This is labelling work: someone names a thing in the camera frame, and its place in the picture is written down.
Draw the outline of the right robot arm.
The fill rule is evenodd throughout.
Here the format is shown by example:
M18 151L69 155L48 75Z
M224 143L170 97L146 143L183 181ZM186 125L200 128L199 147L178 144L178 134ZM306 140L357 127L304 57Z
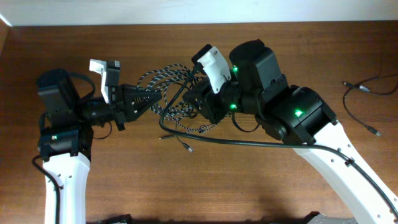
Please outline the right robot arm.
M228 57L208 44L192 62L205 79L183 99L210 123L228 113L253 115L267 135L320 173L358 223L397 222L397 196L354 148L336 114L314 90L289 85L261 40L237 46Z

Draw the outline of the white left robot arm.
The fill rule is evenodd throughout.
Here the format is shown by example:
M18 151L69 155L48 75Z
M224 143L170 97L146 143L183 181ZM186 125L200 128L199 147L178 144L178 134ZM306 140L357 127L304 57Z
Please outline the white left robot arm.
M94 98L94 91L80 97L72 80L94 83L85 75L58 68L37 80L38 96L45 105L40 116L38 158L33 165L45 176L45 223L85 223L86 183L90 171L94 126L106 123L124 130L161 99L158 90L118 83L112 72L109 100Z

